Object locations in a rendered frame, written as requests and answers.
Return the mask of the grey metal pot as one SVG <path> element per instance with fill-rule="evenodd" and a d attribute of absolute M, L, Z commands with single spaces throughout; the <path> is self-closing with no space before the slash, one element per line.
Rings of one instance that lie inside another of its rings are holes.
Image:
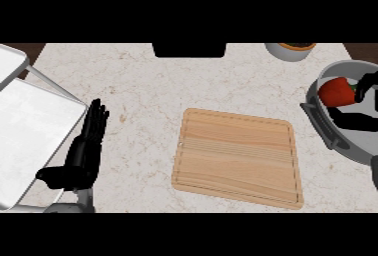
<path fill-rule="evenodd" d="M 377 71 L 378 64 L 362 60 L 334 62 L 322 70 L 310 85 L 306 102 L 300 104 L 327 148 L 365 165 L 371 165 L 371 158 L 378 155 L 378 132 L 346 130 L 334 124 L 318 90 L 337 77 L 346 77 L 349 83 L 356 84 L 367 73 Z"/>

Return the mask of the white rounded panel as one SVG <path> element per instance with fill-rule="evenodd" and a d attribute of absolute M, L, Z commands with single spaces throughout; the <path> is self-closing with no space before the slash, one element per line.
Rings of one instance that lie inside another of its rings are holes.
<path fill-rule="evenodd" d="M 27 54 L 21 50 L 0 44 L 0 91 L 22 73 L 28 65 L 30 59 Z"/>

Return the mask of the black box-shaped appliance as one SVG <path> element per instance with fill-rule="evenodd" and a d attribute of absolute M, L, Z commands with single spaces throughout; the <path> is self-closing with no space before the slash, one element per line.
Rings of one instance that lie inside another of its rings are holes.
<path fill-rule="evenodd" d="M 158 58 L 222 58 L 226 52 L 225 43 L 154 43 Z"/>

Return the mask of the white cup with orange rim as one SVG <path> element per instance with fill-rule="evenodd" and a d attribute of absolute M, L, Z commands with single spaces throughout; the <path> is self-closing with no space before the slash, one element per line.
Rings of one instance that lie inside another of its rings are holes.
<path fill-rule="evenodd" d="M 316 44 L 307 43 L 304 46 L 287 43 L 266 43 L 269 53 L 282 61 L 299 62 L 309 56 Z"/>

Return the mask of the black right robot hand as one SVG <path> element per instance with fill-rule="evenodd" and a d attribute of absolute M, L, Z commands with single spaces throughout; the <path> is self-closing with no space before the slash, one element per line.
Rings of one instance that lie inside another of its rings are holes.
<path fill-rule="evenodd" d="M 378 85 L 378 71 L 367 73 L 356 85 L 355 101 L 361 103 L 371 87 Z M 364 113 L 343 113 L 337 107 L 328 108 L 328 113 L 338 128 L 347 130 L 378 132 L 378 118 Z"/>

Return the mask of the wooden cutting board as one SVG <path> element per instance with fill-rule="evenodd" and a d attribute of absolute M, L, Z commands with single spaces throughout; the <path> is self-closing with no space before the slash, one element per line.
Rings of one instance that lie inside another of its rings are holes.
<path fill-rule="evenodd" d="M 300 209 L 304 199 L 290 122 L 189 108 L 172 184 L 182 191 Z"/>

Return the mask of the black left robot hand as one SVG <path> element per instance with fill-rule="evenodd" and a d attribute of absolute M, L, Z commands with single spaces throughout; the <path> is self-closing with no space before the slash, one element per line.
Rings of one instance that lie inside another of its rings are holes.
<path fill-rule="evenodd" d="M 51 189 L 65 191 L 89 189 L 99 174 L 102 140 L 110 111 L 101 100 L 92 101 L 80 135 L 70 146 L 65 164 L 39 170 L 36 178 Z"/>

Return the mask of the large white flat tray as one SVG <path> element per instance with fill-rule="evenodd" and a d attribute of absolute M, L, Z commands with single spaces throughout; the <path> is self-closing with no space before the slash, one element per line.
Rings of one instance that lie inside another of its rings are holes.
<path fill-rule="evenodd" d="M 86 110 L 20 79 L 0 91 L 0 211 L 20 203 Z"/>

